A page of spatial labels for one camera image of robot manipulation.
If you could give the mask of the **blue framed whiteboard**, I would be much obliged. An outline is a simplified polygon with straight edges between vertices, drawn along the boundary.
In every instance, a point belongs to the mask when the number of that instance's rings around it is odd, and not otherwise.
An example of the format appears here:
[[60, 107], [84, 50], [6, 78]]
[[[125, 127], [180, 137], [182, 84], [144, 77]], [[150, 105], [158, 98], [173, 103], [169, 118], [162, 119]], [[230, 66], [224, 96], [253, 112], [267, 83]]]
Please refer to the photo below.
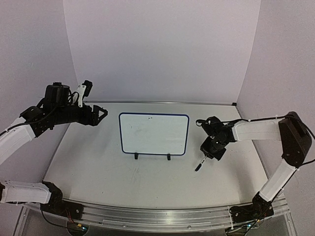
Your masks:
[[120, 113], [122, 152], [182, 156], [187, 149], [189, 122], [186, 114]]

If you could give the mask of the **dark blue marker cap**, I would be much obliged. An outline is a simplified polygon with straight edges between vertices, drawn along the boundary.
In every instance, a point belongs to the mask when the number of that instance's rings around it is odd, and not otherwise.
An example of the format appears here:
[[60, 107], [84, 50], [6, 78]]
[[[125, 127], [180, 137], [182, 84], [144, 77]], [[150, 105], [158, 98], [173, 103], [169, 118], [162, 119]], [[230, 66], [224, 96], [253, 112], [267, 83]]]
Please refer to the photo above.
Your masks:
[[195, 171], [198, 172], [201, 167], [202, 167], [202, 164], [199, 164], [199, 165], [195, 168]]

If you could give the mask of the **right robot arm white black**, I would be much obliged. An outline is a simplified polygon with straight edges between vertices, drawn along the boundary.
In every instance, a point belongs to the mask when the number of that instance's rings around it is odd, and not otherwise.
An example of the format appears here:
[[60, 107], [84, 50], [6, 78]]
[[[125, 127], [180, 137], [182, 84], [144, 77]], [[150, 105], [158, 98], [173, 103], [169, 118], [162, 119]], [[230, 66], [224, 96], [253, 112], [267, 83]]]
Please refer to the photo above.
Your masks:
[[269, 204], [296, 171], [307, 165], [306, 156], [315, 138], [296, 112], [285, 116], [221, 121], [217, 117], [198, 119], [196, 125], [207, 134], [200, 146], [206, 158], [221, 160], [230, 143], [248, 140], [275, 140], [282, 144], [282, 161], [255, 195], [253, 204]]

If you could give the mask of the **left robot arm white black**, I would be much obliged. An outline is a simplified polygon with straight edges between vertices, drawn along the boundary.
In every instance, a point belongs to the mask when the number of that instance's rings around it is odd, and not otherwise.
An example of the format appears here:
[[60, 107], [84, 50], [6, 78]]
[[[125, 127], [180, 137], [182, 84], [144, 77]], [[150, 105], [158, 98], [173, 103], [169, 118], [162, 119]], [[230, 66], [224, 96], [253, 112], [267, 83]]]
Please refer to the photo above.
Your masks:
[[[56, 125], [79, 123], [97, 126], [108, 115], [106, 109], [89, 106], [83, 99], [89, 96], [92, 82], [85, 81], [75, 92], [61, 82], [46, 87], [44, 98], [35, 106], [20, 113], [19, 117], [0, 134], [0, 161], [3, 163], [26, 143], [52, 130]], [[50, 182], [27, 183], [10, 180], [0, 182], [2, 204], [40, 203], [56, 214], [66, 210], [62, 192]]]

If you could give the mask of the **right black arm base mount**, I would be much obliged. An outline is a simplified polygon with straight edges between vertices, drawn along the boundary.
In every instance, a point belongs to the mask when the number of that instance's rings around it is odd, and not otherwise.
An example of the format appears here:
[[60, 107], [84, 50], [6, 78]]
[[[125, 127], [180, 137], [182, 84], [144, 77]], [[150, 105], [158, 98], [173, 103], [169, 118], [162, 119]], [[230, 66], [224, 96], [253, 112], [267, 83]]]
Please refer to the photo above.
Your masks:
[[243, 223], [253, 220], [262, 220], [263, 218], [273, 216], [274, 210], [272, 205], [266, 201], [252, 202], [244, 206], [233, 206], [229, 213], [234, 223]]

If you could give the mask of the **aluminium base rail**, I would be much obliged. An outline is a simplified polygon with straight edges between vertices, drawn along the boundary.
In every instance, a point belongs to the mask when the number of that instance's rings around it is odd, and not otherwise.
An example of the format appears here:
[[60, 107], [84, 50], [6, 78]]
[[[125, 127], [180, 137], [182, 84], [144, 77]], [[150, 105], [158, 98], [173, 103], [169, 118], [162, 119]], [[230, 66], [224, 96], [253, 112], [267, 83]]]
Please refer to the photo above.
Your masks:
[[295, 236], [296, 229], [284, 194], [272, 203], [274, 215], [243, 223], [234, 223], [229, 210], [233, 206], [187, 209], [130, 208], [82, 204], [80, 220], [43, 212], [39, 204], [26, 204], [20, 214], [16, 236], [98, 235], [108, 230], [136, 235], [211, 235]]

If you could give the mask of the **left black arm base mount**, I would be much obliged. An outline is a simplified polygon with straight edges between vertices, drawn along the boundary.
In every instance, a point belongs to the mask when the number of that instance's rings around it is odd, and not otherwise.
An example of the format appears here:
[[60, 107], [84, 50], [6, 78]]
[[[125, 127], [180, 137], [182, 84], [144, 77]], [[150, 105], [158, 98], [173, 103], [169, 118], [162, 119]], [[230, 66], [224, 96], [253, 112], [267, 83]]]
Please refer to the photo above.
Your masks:
[[65, 201], [61, 195], [51, 195], [48, 203], [40, 204], [43, 212], [67, 217], [71, 220], [80, 220], [83, 214], [83, 205]]

